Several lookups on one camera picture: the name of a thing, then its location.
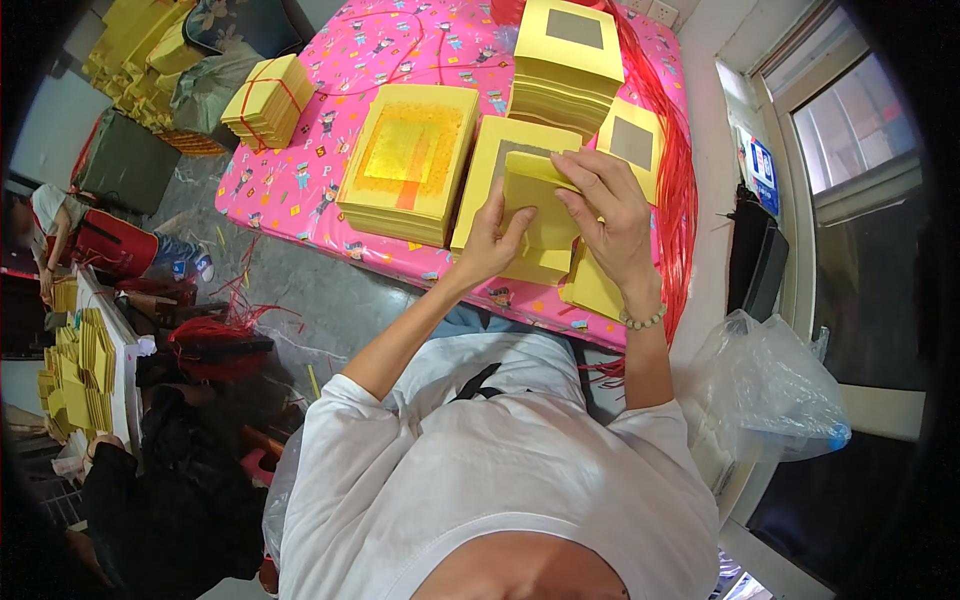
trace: person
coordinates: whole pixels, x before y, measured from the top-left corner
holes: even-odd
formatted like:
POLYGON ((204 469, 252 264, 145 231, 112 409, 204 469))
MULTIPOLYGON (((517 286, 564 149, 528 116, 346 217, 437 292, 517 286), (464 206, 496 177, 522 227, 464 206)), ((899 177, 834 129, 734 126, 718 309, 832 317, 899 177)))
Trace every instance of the person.
POLYGON ((198 407, 214 396, 209 386, 145 391, 142 475, 116 436, 87 447, 89 537, 72 541, 123 597, 193 600, 225 577, 252 579, 263 563, 266 490, 204 425, 198 407))
POLYGON ((50 296, 57 265, 71 256, 122 278, 141 276, 152 264, 182 260, 193 264, 204 281, 213 279, 213 261, 202 246, 148 233, 82 204, 51 183, 37 188, 26 202, 14 195, 4 197, 2 220, 5 243, 33 252, 44 298, 50 296), (51 242, 47 236, 55 239, 51 242))
POLYGON ((619 158, 582 149, 551 159, 583 192, 556 195, 627 313, 651 320, 627 333, 626 410, 606 427, 594 421, 574 360, 548 336, 428 341, 514 260, 536 214, 517 211, 501 233, 498 181, 460 260, 307 410, 280 598, 669 600, 713 590, 718 512, 652 320, 662 305, 650 208, 619 158), (381 403, 388 395, 396 414, 381 403))

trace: pink table cover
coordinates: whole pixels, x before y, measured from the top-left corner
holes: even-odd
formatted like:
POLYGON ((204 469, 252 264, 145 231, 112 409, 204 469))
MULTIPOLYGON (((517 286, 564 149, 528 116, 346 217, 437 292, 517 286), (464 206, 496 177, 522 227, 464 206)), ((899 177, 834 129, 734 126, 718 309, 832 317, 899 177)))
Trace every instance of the pink table cover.
MULTIPOLYGON (((685 113, 684 72, 673 32, 617 6, 639 34, 668 96, 685 113)), ((514 62, 502 37, 490 18, 490 5, 483 2, 344 5, 300 53, 317 93, 290 146, 255 152, 241 144, 217 189, 217 209, 239 226, 429 287, 450 267, 450 252, 354 231, 336 205, 337 192, 377 88, 391 74, 391 83, 473 87, 480 93, 483 114, 504 115, 514 62)), ((619 96, 649 107, 628 85, 619 96)), ((622 351, 626 344, 622 324, 562 302, 556 287, 495 277, 466 300, 607 348, 622 351)))

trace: plastic bag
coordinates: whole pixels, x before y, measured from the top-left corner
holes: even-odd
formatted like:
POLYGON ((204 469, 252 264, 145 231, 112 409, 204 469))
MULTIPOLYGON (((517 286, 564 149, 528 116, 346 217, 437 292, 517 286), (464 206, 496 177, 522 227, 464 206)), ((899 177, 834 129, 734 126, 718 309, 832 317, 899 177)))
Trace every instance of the plastic bag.
POLYGON ((280 543, 283 540, 283 521, 287 517, 287 505, 290 493, 297 481, 300 467, 300 445, 303 442, 303 427, 294 432, 283 446, 283 454, 276 463, 274 481, 267 492, 267 503, 263 509, 263 542, 267 554, 274 560, 276 571, 280 571, 280 543))
POLYGON ((679 381, 688 443, 709 433, 737 462, 788 462, 842 448, 851 430, 836 379, 780 315, 733 311, 679 381))
POLYGON ((223 55, 207 57, 183 71, 170 100, 174 128, 213 133, 227 104, 261 60, 249 44, 240 41, 230 44, 223 55))

